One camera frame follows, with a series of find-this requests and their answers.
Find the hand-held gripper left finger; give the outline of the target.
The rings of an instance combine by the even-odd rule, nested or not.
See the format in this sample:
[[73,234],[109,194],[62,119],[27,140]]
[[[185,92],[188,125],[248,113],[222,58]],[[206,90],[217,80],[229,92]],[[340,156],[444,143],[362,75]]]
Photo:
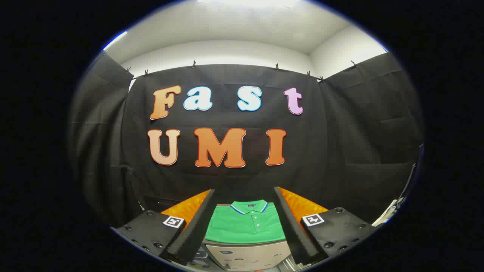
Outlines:
[[113,231],[141,251],[167,262],[187,265],[198,252],[214,210],[209,189],[158,212],[145,209]]

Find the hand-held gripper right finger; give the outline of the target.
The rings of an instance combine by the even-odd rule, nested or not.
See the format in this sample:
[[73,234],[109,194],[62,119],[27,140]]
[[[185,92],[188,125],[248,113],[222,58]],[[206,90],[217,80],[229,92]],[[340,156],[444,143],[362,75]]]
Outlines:
[[297,264],[315,265],[337,258],[377,230],[345,208],[326,209],[280,187],[274,188],[274,203]]

